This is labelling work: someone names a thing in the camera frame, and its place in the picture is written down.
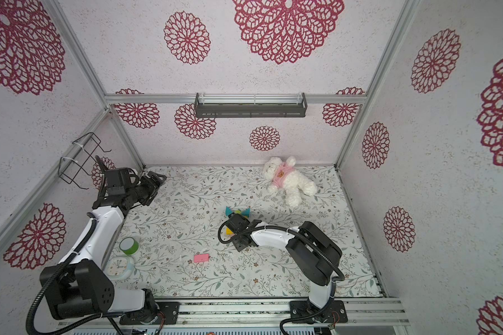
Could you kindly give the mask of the hot pink block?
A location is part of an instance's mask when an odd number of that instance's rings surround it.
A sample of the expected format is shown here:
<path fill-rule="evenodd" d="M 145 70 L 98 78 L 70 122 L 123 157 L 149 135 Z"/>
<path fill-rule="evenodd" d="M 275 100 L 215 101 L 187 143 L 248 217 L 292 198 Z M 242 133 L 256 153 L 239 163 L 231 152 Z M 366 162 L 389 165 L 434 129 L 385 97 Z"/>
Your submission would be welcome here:
<path fill-rule="evenodd" d="M 203 263 L 203 262 L 208 262 L 209 259 L 210 259 L 210 255 L 208 253 L 196 254 L 193 257 L 193 262 L 194 263 Z"/>

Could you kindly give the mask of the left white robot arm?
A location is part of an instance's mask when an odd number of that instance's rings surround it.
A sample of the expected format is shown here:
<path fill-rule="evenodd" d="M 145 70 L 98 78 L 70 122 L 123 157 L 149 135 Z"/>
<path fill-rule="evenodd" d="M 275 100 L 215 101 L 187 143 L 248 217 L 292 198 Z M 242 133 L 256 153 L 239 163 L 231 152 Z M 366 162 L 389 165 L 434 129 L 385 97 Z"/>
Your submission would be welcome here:
<path fill-rule="evenodd" d="M 117 289 L 103 272 L 126 215 L 155 199 L 166 176 L 149 172 L 139 177 L 130 168 L 107 170 L 88 212 L 89 221 L 58 265 L 40 275 L 50 314 L 56 320 L 93 314 L 120 313 L 136 322 L 150 322 L 159 309 L 148 289 Z"/>

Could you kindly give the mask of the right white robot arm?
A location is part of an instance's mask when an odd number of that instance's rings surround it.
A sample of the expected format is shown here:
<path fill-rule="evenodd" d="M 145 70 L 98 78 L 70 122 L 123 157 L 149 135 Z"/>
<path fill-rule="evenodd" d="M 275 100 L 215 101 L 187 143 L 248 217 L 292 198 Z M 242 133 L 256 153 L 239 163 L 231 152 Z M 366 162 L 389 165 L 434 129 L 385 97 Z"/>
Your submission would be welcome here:
<path fill-rule="evenodd" d="M 222 244 L 233 244 L 237 251 L 247 247 L 272 247 L 285 250 L 310 281 L 306 303 L 292 302 L 292 322 L 324 322 L 335 300 L 337 283 L 346 277 L 340 269 L 341 248 L 314 223 L 284 228 L 264 221 L 248 221 L 234 214 L 218 230 Z"/>

